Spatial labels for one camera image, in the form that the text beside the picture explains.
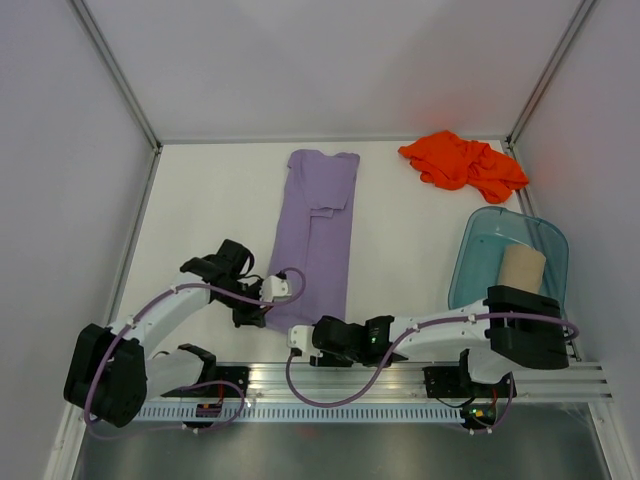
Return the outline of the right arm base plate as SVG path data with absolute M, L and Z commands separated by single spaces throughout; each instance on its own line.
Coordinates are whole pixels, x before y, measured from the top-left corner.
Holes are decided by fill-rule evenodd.
M 492 399 L 507 398 L 511 375 L 495 383 L 480 383 L 471 379 L 465 367 L 428 366 L 422 369 L 426 395 L 430 399 Z

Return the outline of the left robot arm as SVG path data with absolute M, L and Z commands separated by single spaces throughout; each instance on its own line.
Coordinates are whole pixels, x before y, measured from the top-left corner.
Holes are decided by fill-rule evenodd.
M 215 354 L 192 343 L 162 354 L 156 349 L 214 302 L 231 310 L 235 325 L 262 326 L 263 281 L 247 281 L 254 262 L 249 249 L 226 239 L 216 253 L 186 261 L 173 284 L 138 313 L 108 326 L 86 326 L 76 340 L 64 399 L 82 408 L 87 419 L 115 427 L 129 424 L 157 397 L 212 398 L 205 413 L 217 415 L 225 398 L 245 393 L 248 369 L 221 367 Z

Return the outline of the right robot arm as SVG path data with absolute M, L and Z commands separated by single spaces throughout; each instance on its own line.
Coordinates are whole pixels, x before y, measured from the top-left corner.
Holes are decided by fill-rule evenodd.
M 298 347 L 316 366 L 455 361 L 436 392 L 472 397 L 519 370 L 567 368 L 567 345 L 577 335 L 555 299 L 497 285 L 483 299 L 426 317 L 382 315 L 356 324 L 324 316 L 304 328 Z

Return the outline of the purple t-shirt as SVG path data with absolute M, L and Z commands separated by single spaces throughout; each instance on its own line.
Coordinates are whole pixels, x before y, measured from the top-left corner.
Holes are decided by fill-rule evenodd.
M 304 274 L 299 299 L 266 314 L 266 327 L 285 333 L 324 316 L 346 316 L 353 208 L 360 156 L 297 150 L 288 175 L 268 273 Z

